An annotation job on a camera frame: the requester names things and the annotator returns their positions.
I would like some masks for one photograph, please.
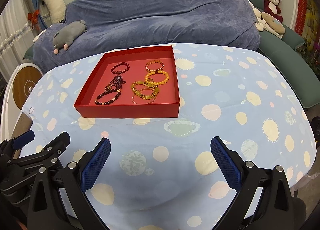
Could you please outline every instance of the jewelry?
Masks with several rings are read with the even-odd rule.
[[[166,76],[166,78],[165,78],[165,80],[163,80],[161,82],[154,82],[154,80],[152,78],[149,78],[149,76],[152,76],[155,74],[164,74]],[[157,85],[157,86],[165,84],[168,80],[169,80],[169,74],[165,71],[153,71],[153,72],[148,73],[145,77],[146,82],[151,83],[152,85]]]
[[[141,91],[144,91],[144,90],[153,90],[153,92],[155,93],[155,89],[153,88],[143,88],[141,90],[139,90],[139,92],[141,93]],[[154,98],[151,98],[151,101],[148,103],[148,104],[151,104],[156,98],[157,98],[157,93],[155,93],[156,96]],[[136,94],[133,94],[133,97],[132,97],[132,102],[134,104],[137,104],[135,101],[134,101],[134,97],[136,96]]]
[[[110,81],[110,83],[105,87],[104,90],[111,89],[113,86],[115,86],[116,89],[121,89],[122,84],[125,84],[125,83],[126,81],[122,79],[122,76],[117,75]]]
[[[112,104],[114,101],[116,101],[119,96],[121,95],[121,88],[122,88],[122,84],[126,83],[126,81],[124,81],[122,79],[122,76],[121,75],[117,75],[115,76],[111,81],[110,83],[105,87],[105,91],[103,93],[101,93],[100,95],[97,96],[97,98],[95,99],[94,103],[96,105],[106,105],[106,104]],[[107,94],[110,94],[110,93],[114,93],[114,92],[117,92],[116,96],[111,99],[110,101],[107,101],[107,102],[98,102],[98,100],[100,98],[102,98],[103,96],[107,95]]]
[[[136,89],[136,85],[143,85],[143,86],[146,86],[148,88],[153,88],[155,91],[149,96],[146,96],[142,93],[140,93],[137,89]],[[159,93],[159,87],[157,85],[153,85],[151,84],[150,82],[142,82],[142,81],[135,81],[132,83],[131,85],[131,90],[133,93],[135,93],[137,96],[139,96],[140,98],[142,99],[146,99],[146,100],[149,100],[151,98],[155,98],[156,95]]]
[[[113,92],[117,92],[116,96],[114,98],[112,98],[111,100],[107,101],[107,102],[98,102],[98,100],[100,98],[102,98],[103,96],[113,93]],[[121,95],[121,90],[120,89],[107,89],[105,92],[103,92],[101,95],[98,95],[96,100],[94,101],[96,105],[106,105],[106,104],[112,104],[114,101],[116,101],[119,96]]]
[[[159,63],[159,64],[162,65],[162,67],[159,67],[159,68],[154,69],[154,70],[148,69],[148,66],[151,65],[152,63]],[[149,61],[149,62],[146,64],[146,70],[147,70],[148,72],[150,72],[150,73],[153,72],[153,71],[161,71],[161,70],[163,69],[163,67],[164,67],[164,64],[163,64],[163,62],[162,62],[161,60],[152,60],[152,61]]]
[[[127,68],[125,70],[115,71],[115,68],[117,68],[118,66],[122,66],[122,65],[127,66]],[[111,73],[115,74],[115,75],[120,75],[120,74],[126,73],[129,70],[129,68],[130,68],[130,66],[128,63],[121,62],[121,63],[115,65],[113,68],[111,68]]]

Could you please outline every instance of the red box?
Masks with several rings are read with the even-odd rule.
[[[146,64],[151,60],[161,60],[164,63],[163,70],[168,72],[169,80],[164,85],[159,86],[159,93],[155,101],[147,104],[149,101],[136,96],[134,98],[137,104],[132,102],[133,92],[131,84],[138,80],[145,80]],[[96,105],[96,97],[104,92],[104,88],[116,76],[111,73],[111,68],[119,62],[126,62],[130,69],[122,74],[123,80],[121,96],[110,105]],[[156,69],[159,63],[149,66],[150,69]],[[116,68],[124,70],[126,66]],[[152,76],[154,81],[163,81],[163,74]],[[143,85],[137,85],[138,90],[145,88]],[[144,94],[151,95],[152,91],[145,91]],[[101,101],[109,101],[116,93],[104,96]],[[86,118],[170,118],[178,117],[180,106],[179,88],[176,65],[172,46],[153,46],[126,49],[105,53],[98,64],[91,72],[89,78],[84,84],[81,92],[74,104],[77,111]]]

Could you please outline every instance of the bolt head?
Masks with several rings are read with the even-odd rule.
[[[247,161],[245,163],[245,165],[248,167],[248,168],[253,168],[253,162],[252,161]]]
[[[279,172],[282,172],[283,168],[280,165],[278,165],[278,166],[276,166],[276,170],[279,171]]]
[[[44,172],[45,172],[45,170],[46,170],[46,168],[45,168],[45,167],[41,167],[41,168],[39,169],[39,172],[40,172],[40,173],[44,173]]]
[[[68,168],[69,168],[69,169],[74,169],[76,166],[77,166],[77,164],[76,164],[74,161],[72,161],[72,162],[70,162],[70,163],[68,164]]]

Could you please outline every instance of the gold bangle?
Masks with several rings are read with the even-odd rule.
[[[164,74],[166,76],[166,78],[163,81],[154,82],[154,80],[152,78],[149,78],[149,76],[152,76],[155,74]],[[151,83],[152,85],[157,85],[157,86],[165,84],[168,80],[169,80],[169,74],[165,71],[153,71],[153,72],[148,73],[145,77],[146,82]]]
[[[155,89],[154,88],[143,88],[143,89],[140,89],[140,90],[138,90],[139,92],[141,92],[141,91],[144,91],[144,90],[153,90],[153,92],[155,92]],[[137,104],[135,101],[134,101],[134,97],[136,96],[136,94],[133,94],[133,96],[132,96],[132,102],[134,103],[134,104]],[[149,103],[147,103],[147,104],[151,104],[155,99],[157,98],[157,93],[156,93],[156,96],[154,97],[154,98],[151,98],[151,101],[149,102]]]
[[[148,69],[148,66],[151,65],[152,63],[159,63],[159,64],[162,65],[162,67],[159,67],[159,68],[154,69],[154,70]],[[164,67],[163,62],[162,62],[161,60],[156,60],[156,59],[155,59],[155,60],[151,60],[151,61],[149,61],[149,62],[146,64],[146,70],[147,70],[148,72],[161,71],[161,70],[163,69],[163,67]]]
[[[142,93],[140,93],[137,89],[136,89],[136,85],[143,85],[143,86],[146,86],[148,88],[153,88],[155,91],[150,95],[150,96],[146,96]],[[131,90],[133,93],[135,93],[137,96],[139,96],[140,98],[142,99],[146,99],[146,100],[149,100],[151,98],[155,98],[156,95],[159,93],[159,88],[157,85],[153,85],[149,82],[143,82],[143,81],[135,81],[132,83],[131,85]]]

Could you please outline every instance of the table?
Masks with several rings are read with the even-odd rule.
[[[264,56],[212,45],[172,44],[180,91],[178,118],[87,119],[73,107],[103,54],[49,71],[23,106],[41,151],[63,131],[71,137],[65,166],[102,137],[111,154],[86,195],[111,230],[212,229],[236,192],[210,153],[219,136],[258,167],[281,165],[289,185],[311,168],[316,144],[294,92]],[[247,213],[252,215],[261,190]],[[65,192],[63,200],[73,214]]]

